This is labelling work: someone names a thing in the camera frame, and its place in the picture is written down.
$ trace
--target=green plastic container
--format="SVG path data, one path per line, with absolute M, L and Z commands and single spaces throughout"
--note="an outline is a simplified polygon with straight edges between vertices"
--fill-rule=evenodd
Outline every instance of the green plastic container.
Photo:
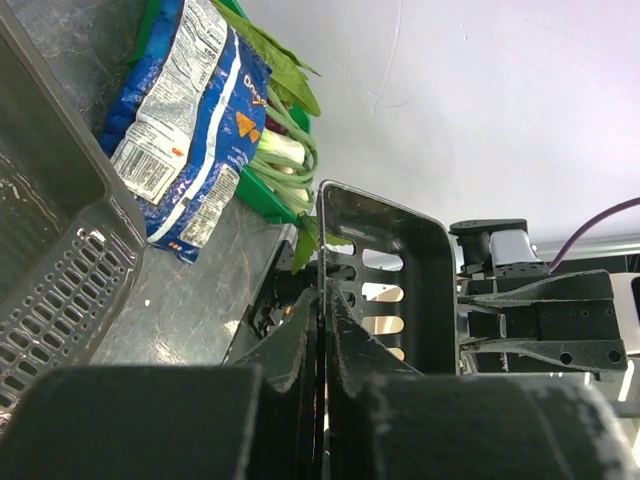
M 160 11 L 161 0 L 149 0 L 140 26 L 140 32 L 133 49 L 133 55 L 129 66 L 133 67 L 144 55 L 144 50 L 149 42 L 153 19 Z M 242 7 L 236 0 L 222 0 L 228 8 L 238 15 L 247 18 Z M 311 132 L 311 120 L 309 115 L 298 107 L 291 110 L 291 117 L 307 133 Z M 236 189 L 236 195 L 247 202 L 251 208 L 258 212 L 267 222 L 273 224 L 292 223 L 298 225 L 298 216 L 280 198 L 278 198 L 255 174 L 251 167 L 245 168 L 240 173 L 240 183 Z

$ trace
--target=doritos logo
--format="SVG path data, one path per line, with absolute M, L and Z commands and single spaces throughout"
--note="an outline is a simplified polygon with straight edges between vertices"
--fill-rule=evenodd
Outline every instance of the doritos logo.
M 251 77 L 247 74 L 244 76 L 243 80 L 244 85 L 251 91 L 251 95 L 253 96 L 253 104 L 254 105 L 266 105 L 267 102 L 264 98 L 260 96 L 258 91 L 256 90 L 255 85 L 251 81 Z
M 241 112 L 236 112 L 236 120 L 238 121 L 238 133 L 240 136 L 249 135 L 251 143 L 256 143 L 260 138 L 260 132 L 256 130 L 256 122 Z

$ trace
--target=white wall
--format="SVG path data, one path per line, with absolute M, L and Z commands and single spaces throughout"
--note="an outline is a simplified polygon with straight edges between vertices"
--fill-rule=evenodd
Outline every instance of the white wall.
M 524 216 L 536 243 L 640 195 L 638 0 L 242 4 L 323 74 L 318 178 L 447 225 Z

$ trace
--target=gray plastic basket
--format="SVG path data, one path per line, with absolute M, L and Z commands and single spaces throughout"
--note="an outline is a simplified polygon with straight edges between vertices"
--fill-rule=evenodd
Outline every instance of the gray plastic basket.
M 126 300 L 144 220 L 0 0 L 0 408 L 87 360 Z

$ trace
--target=blue chip bag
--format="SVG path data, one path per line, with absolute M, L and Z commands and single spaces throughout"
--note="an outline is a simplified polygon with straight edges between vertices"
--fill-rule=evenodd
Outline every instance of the blue chip bag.
M 256 153 L 270 73 L 209 0 L 162 0 L 99 139 L 149 243 L 196 260 Z

